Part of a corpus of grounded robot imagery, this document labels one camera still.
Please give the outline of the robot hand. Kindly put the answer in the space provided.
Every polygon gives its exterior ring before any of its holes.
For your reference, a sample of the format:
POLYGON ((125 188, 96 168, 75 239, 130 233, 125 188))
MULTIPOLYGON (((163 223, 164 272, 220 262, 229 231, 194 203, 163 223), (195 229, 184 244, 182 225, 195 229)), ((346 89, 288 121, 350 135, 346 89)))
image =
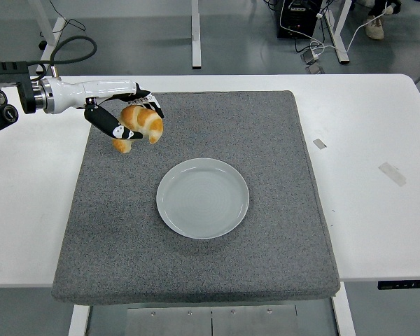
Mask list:
POLYGON ((132 141, 148 137, 154 144, 163 133, 163 114, 157 99, 132 80, 94 80, 71 84, 58 78, 38 82, 43 110, 58 114, 69 108, 83 109, 87 121, 106 135, 132 141), (100 104, 120 99, 129 103, 119 118, 100 104))

